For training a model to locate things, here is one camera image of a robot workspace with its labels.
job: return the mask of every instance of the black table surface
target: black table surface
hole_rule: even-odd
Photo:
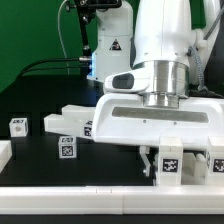
[[[71,104],[93,107],[102,90],[77,76],[27,76],[0,94],[0,140],[10,140],[13,156],[0,174],[0,187],[150,186],[137,147],[77,139],[78,157],[59,159],[60,135],[46,133],[43,119]],[[28,118],[27,137],[11,138],[12,118]],[[0,216],[0,223],[223,223],[223,216]]]

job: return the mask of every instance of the white rectangular block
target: white rectangular block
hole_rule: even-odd
[[[12,147],[10,141],[0,141],[0,173],[12,156]]]
[[[27,118],[13,118],[9,128],[11,137],[25,137],[28,133]]]
[[[207,151],[207,169],[205,183],[207,185],[224,186],[224,139],[209,137]]]
[[[92,121],[51,114],[44,118],[45,131],[92,139]]]
[[[81,120],[93,120],[95,107],[81,107],[75,105],[67,105],[62,108],[62,115],[73,117]]]
[[[183,144],[180,138],[161,137],[158,153],[157,185],[180,185]]]
[[[58,142],[59,158],[71,159],[77,157],[76,137],[61,136]]]
[[[160,152],[183,152],[181,138],[161,137],[159,143]]]

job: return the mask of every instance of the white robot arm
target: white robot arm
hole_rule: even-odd
[[[174,101],[187,98],[188,84],[199,83],[195,61],[187,54],[189,47],[198,49],[205,68],[219,31],[217,25],[212,35],[204,39],[218,16],[220,3],[204,0],[204,5],[207,25],[203,30],[192,30],[189,0],[141,0],[134,70],[108,77],[105,91],[139,93],[147,98],[156,95],[160,99],[165,93]]]

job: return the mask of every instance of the warning label sticker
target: warning label sticker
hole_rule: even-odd
[[[121,51],[121,46],[118,43],[118,40],[117,39],[114,40],[113,44],[110,47],[110,50],[111,51]]]

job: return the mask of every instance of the green backdrop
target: green backdrop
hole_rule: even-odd
[[[136,16],[139,0],[129,2]],[[40,59],[63,57],[57,31],[61,3],[62,0],[0,1],[0,92],[26,65]],[[205,24],[202,0],[191,0],[191,4],[193,28],[201,27]],[[76,10],[70,13],[63,10],[61,28],[68,56],[80,56],[81,36]],[[95,20],[88,25],[88,34],[94,50],[97,40]]]

